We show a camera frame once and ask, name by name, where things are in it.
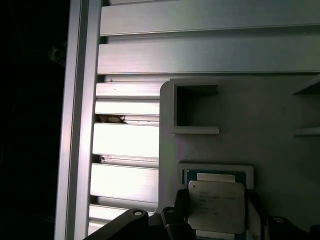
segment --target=rectangular slot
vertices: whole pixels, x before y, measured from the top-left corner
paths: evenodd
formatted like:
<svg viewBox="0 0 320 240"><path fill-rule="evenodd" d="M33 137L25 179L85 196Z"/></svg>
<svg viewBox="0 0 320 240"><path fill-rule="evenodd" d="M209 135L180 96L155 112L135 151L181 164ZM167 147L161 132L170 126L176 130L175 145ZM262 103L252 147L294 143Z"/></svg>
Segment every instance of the rectangular slot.
<svg viewBox="0 0 320 240"><path fill-rule="evenodd" d="M176 125L183 127L216 126L214 119L209 119L208 114L201 112L201 109L205 109L203 104L211 102L216 89L216 85L177 86Z"/></svg>
<svg viewBox="0 0 320 240"><path fill-rule="evenodd" d="M172 130L174 134L218 134L214 107L218 81L214 78L171 79L173 94Z"/></svg>

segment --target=gray panel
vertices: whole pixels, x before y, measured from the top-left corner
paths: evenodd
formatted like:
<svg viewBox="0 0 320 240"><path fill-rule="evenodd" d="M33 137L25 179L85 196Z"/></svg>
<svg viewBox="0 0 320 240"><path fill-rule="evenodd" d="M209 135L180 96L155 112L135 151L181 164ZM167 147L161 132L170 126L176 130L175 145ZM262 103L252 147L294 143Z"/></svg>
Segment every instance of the gray panel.
<svg viewBox="0 0 320 240"><path fill-rule="evenodd" d="M80 117L84 81L88 0L71 0L61 120L55 240L73 240L75 231Z"/></svg>
<svg viewBox="0 0 320 240"><path fill-rule="evenodd" d="M316 72L319 42L311 32L101 44L98 73Z"/></svg>
<svg viewBox="0 0 320 240"><path fill-rule="evenodd" d="M81 119L76 119L77 121L81 120L81 125L78 158L78 176L80 177L77 179L75 206L75 240L82 240L88 235L101 6L101 0L89 1Z"/></svg>
<svg viewBox="0 0 320 240"><path fill-rule="evenodd" d="M295 129L320 122L319 95L292 95L295 86L311 78L221 76L215 101L203 99L194 109L199 118L217 121L220 134L214 137L170 134L170 84L165 83L160 91L159 209L175 201L180 187L176 182L181 178L173 179L181 160L251 165L254 189L271 215L283 216L305 230L316 224L320 216L319 141L293 134Z"/></svg>
<svg viewBox="0 0 320 240"><path fill-rule="evenodd" d="M102 36L320 24L317 0L175 0L102 8Z"/></svg>
<svg viewBox="0 0 320 240"><path fill-rule="evenodd" d="M158 169L92 164L90 192L93 196L157 203Z"/></svg>

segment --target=metal bar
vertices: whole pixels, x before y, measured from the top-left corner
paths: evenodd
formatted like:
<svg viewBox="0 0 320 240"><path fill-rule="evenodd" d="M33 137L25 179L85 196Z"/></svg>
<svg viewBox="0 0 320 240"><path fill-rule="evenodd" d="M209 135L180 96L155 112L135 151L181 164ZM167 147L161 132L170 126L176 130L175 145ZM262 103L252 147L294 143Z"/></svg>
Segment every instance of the metal bar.
<svg viewBox="0 0 320 240"><path fill-rule="evenodd" d="M319 72L319 42L320 33L311 32L101 44L98 73Z"/></svg>
<svg viewBox="0 0 320 240"><path fill-rule="evenodd" d="M158 202L158 169L92 164L91 171L93 196Z"/></svg>
<svg viewBox="0 0 320 240"><path fill-rule="evenodd" d="M159 100L97 99L96 114L159 115Z"/></svg>
<svg viewBox="0 0 320 240"><path fill-rule="evenodd" d="M57 184L55 240L73 240L75 232L80 117L85 68L88 0L71 0Z"/></svg>
<svg viewBox="0 0 320 240"><path fill-rule="evenodd" d="M89 1L78 158L78 176L80 177L77 179L75 206L75 240L84 239L88 234L89 226L90 174L101 7L101 0Z"/></svg>
<svg viewBox="0 0 320 240"><path fill-rule="evenodd" d="M110 5L117 5L117 4L135 4L141 2L151 2L156 0L110 0Z"/></svg>
<svg viewBox="0 0 320 240"><path fill-rule="evenodd" d="M91 204L89 207L89 217L93 220L110 222L113 219L119 217L127 210L129 210L129 208L109 207Z"/></svg>
<svg viewBox="0 0 320 240"><path fill-rule="evenodd" d="M96 97L108 99L159 99L165 82L106 82L96 85Z"/></svg>
<svg viewBox="0 0 320 240"><path fill-rule="evenodd" d="M130 156L114 156L114 155L102 155L100 157L102 164L138 167L138 168L153 168L159 167L159 161L157 158L148 157L130 157Z"/></svg>
<svg viewBox="0 0 320 240"><path fill-rule="evenodd" d="M145 158L159 156L159 127L96 123L93 154Z"/></svg>
<svg viewBox="0 0 320 240"><path fill-rule="evenodd" d="M320 2L175 0L102 8L101 36L320 24Z"/></svg>
<svg viewBox="0 0 320 240"><path fill-rule="evenodd" d="M128 199L112 198L112 197L97 197L98 205L113 207L113 208L122 208L122 209L143 209L149 213L154 213L158 207L158 204L155 202L147 201L134 201Z"/></svg>

